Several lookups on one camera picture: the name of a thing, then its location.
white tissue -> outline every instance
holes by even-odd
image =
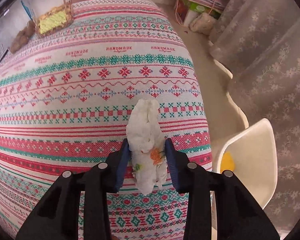
[[[157,120],[158,108],[157,100],[140,99],[132,110],[126,127],[132,154],[133,176],[137,189],[143,195],[150,194],[154,185],[161,189],[167,178],[166,157],[164,156],[159,164],[154,164],[150,157],[154,148],[160,152],[164,151],[165,138]]]

green box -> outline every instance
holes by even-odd
[[[199,3],[196,3],[196,2],[193,2],[193,1],[189,1],[189,0],[182,0],[183,3],[192,11],[195,11],[195,12],[199,12],[199,13],[203,13],[203,12],[206,12],[206,13],[209,13],[211,8],[208,7],[208,6],[205,6],[205,5],[202,5],[202,4],[199,4]],[[210,15],[215,18],[215,19],[219,19],[220,16],[221,16],[221,13],[216,11],[216,10],[212,10]]]

table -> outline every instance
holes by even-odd
[[[194,66],[165,14],[146,0],[87,0],[74,4],[74,18],[0,63],[0,224],[12,237],[63,171],[87,171],[119,149],[140,98],[159,101],[165,136],[211,170]],[[108,195],[113,234],[182,239],[187,194],[168,175],[162,190],[143,196],[131,171]],[[83,202],[79,215],[82,239]]]

curtain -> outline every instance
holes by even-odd
[[[265,212],[289,231],[300,218],[300,9],[294,0],[230,0],[210,40],[249,124],[272,124],[278,185]]]

crumpled plastic bag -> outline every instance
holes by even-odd
[[[209,36],[216,21],[215,18],[204,12],[190,23],[190,30]]]
[[[157,100],[140,99],[133,108],[126,127],[133,177],[136,188],[143,195],[150,194],[154,185],[161,189],[167,178],[165,138],[157,119],[158,108]]]

